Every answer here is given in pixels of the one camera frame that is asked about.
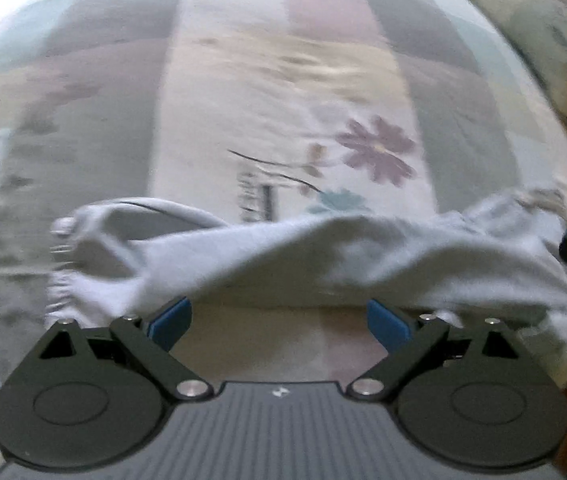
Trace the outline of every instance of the mattress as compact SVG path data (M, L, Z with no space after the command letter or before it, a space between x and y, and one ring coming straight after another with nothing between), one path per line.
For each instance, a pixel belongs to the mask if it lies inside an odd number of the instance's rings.
M0 381L43 330L50 225L86 203L422 219L548 187L567 203L567 130L468 0L0 0ZM217 375L378 357L357 309L198 316L266 328Z

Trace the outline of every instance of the bed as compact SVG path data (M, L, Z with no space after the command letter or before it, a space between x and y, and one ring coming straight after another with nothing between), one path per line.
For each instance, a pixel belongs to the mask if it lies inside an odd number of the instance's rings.
M567 203L567 130L468 0L0 0L0 381L44 330L50 226L84 204L423 219L536 187ZM196 316L230 340L254 319ZM259 316L233 378L380 355L356 309Z

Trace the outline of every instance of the crumpled cloth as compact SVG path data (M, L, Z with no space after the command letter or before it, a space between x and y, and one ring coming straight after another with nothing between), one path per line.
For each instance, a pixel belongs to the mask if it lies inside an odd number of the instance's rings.
M53 227L46 326L62 317L105 326L187 296L194 335L174 354L207 379L348 381L383 357L360 308L374 298L454 324L505 320L567 383L565 229L552 190L506 192L428 221L324 214L229 225L153 198L94 203Z

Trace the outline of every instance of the silver screw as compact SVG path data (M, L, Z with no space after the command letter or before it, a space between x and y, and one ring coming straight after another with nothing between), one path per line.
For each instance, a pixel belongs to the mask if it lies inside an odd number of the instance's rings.
M188 397L188 399L196 399L202 397L208 393L210 387L208 384L198 379L190 379L188 381L182 381L176 387L178 394L183 397Z
M363 396L372 396L380 394L383 391L384 385L381 381L371 378L357 379L353 383L353 391L356 394Z

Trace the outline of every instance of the gray fabric stripe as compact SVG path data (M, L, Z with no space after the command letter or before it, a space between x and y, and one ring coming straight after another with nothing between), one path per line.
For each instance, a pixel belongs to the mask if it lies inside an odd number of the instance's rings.
M86 203L147 193L154 110L179 1L76 0L25 67L54 90L24 110L2 167L3 377L33 343L33 321L42 329L40 272L52 266L52 221Z
M433 0L368 0L419 121L438 210L519 184L497 104L471 50Z

